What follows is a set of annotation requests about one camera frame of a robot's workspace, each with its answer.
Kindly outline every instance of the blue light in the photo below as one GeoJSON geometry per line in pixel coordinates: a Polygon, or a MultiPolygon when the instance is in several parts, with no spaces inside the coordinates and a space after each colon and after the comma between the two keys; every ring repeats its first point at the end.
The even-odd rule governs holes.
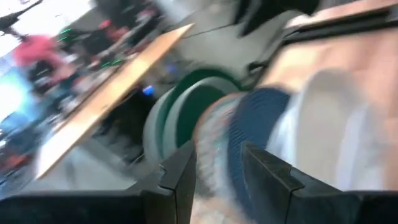
{"type": "Polygon", "coordinates": [[[174,71],[177,71],[177,67],[175,65],[169,65],[169,66],[167,66],[167,70],[169,72],[174,72],[174,71]]]}
{"type": "Polygon", "coordinates": [[[147,96],[152,96],[155,93],[155,89],[153,86],[147,86],[145,87],[142,92],[147,95],[147,96]]]}

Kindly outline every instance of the person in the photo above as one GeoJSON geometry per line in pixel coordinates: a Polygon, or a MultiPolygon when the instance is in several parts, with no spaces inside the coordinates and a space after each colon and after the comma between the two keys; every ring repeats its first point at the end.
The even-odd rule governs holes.
{"type": "Polygon", "coordinates": [[[105,31],[106,37],[116,43],[124,34],[129,32],[127,27],[117,28],[111,23],[110,20],[106,20],[99,25],[99,28],[105,31]]]}
{"type": "Polygon", "coordinates": [[[18,67],[30,71],[39,62],[44,62],[51,68],[49,86],[59,85],[59,91],[55,97],[76,96],[73,86],[80,81],[81,75],[75,66],[64,62],[59,56],[56,41],[46,35],[23,35],[12,28],[20,15],[41,2],[42,0],[39,0],[27,9],[0,17],[0,31],[20,40],[20,44],[12,52],[18,67]]]}

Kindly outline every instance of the green light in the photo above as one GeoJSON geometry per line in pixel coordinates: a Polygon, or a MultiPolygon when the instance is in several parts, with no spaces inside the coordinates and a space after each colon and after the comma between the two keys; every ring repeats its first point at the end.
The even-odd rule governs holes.
{"type": "Polygon", "coordinates": [[[67,39],[68,37],[62,37],[61,39],[58,39],[58,42],[63,41],[65,39],[67,39]]]}
{"type": "Polygon", "coordinates": [[[107,65],[109,65],[110,63],[109,62],[106,62],[105,64],[103,64],[102,66],[101,66],[101,68],[103,68],[103,67],[105,67],[105,66],[107,66],[107,65]]]}
{"type": "Polygon", "coordinates": [[[64,34],[64,33],[69,32],[69,31],[70,31],[70,29],[66,29],[66,30],[62,31],[61,34],[64,34]]]}
{"type": "Polygon", "coordinates": [[[114,61],[114,62],[112,62],[112,65],[114,65],[114,64],[117,64],[117,63],[119,63],[119,62],[121,62],[122,60],[116,60],[116,61],[114,61]]]}

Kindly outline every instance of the wooden board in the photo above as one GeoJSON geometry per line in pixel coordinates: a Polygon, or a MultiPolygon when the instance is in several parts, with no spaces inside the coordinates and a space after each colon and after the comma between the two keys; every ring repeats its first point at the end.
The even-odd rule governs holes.
{"type": "MultiPolygon", "coordinates": [[[[363,0],[340,6],[351,14],[359,9],[381,7],[398,1],[363,0]]],[[[327,19],[314,18],[310,22],[327,19]]],[[[362,91],[379,112],[386,132],[392,141],[387,160],[387,188],[398,189],[398,29],[378,30],[314,40],[286,46],[274,60],[266,78],[260,84],[279,85],[299,91],[306,79],[323,68],[342,68],[350,71],[362,91]]]]}
{"type": "Polygon", "coordinates": [[[193,24],[159,36],[135,60],[113,75],[38,151],[35,178],[47,174],[129,93],[146,72],[192,28],[193,24]]]}

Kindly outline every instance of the wooden plank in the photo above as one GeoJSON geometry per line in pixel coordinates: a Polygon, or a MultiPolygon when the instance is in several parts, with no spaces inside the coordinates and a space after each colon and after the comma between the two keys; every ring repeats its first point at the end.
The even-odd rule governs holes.
{"type": "Polygon", "coordinates": [[[106,116],[146,74],[192,28],[193,24],[159,36],[119,74],[113,75],[38,151],[35,178],[47,174],[106,116]]]}
{"type": "Polygon", "coordinates": [[[360,0],[352,3],[324,9],[313,16],[301,15],[289,21],[286,27],[304,26],[323,22],[332,19],[338,19],[345,16],[352,16],[366,11],[380,9],[383,7],[398,4],[398,0],[360,0]]]}
{"type": "MultiPolygon", "coordinates": [[[[323,68],[351,72],[364,95],[375,106],[392,141],[387,175],[398,167],[398,29],[385,29],[286,46],[271,65],[260,86],[278,85],[299,91],[305,81],[323,68]]],[[[398,179],[388,178],[388,189],[398,179]]]]}

